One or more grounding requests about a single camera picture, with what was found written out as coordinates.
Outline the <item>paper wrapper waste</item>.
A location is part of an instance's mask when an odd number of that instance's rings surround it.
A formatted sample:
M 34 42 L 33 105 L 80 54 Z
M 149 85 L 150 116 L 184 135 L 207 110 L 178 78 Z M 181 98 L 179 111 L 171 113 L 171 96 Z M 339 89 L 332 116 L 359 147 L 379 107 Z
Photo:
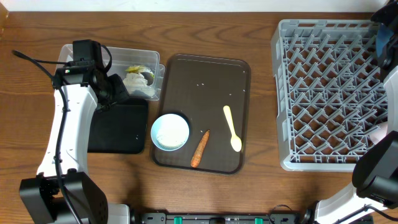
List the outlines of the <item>paper wrapper waste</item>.
M 155 90 L 152 87 L 155 75 L 152 70 L 144 65 L 134 65 L 126 70 L 126 77 L 123 79 L 126 90 L 132 96 L 152 98 Z

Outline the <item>pink plastic cup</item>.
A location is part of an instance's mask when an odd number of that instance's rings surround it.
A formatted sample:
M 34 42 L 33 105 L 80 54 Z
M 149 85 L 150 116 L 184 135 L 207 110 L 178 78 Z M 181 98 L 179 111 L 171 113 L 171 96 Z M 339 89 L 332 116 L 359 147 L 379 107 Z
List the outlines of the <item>pink plastic cup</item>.
M 380 142 L 387 134 L 387 122 L 379 123 L 376 129 L 369 134 L 369 138 L 373 144 Z

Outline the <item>dark blue plate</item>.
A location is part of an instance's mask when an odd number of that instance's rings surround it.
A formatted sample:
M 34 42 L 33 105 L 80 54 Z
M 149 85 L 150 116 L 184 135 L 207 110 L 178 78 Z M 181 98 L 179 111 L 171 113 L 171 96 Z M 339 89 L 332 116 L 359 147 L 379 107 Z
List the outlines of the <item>dark blue plate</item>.
M 383 51 L 386 49 L 391 37 L 394 35 L 393 31 L 381 24 L 376 37 L 376 54 L 378 58 L 382 57 Z

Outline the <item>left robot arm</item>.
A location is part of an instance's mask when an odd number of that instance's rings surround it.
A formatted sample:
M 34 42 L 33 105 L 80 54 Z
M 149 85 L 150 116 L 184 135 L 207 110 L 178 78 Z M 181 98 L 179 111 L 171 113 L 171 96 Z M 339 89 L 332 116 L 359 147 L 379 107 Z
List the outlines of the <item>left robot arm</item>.
M 108 203 L 90 179 L 88 140 L 100 93 L 113 100 L 117 75 L 97 68 L 65 67 L 54 75 L 55 114 L 43 161 L 34 178 L 21 182 L 19 194 L 34 223 L 129 223 L 125 204 Z

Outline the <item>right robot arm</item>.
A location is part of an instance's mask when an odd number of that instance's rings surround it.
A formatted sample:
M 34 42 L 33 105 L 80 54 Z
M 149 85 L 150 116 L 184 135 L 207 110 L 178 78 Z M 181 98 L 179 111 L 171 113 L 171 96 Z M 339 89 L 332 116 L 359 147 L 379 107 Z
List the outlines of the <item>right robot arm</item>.
M 373 223 L 372 212 L 397 221 L 384 213 L 397 208 L 397 1 L 389 1 L 371 21 L 380 25 L 376 57 L 387 94 L 386 135 L 357 162 L 352 182 L 307 209 L 302 223 Z

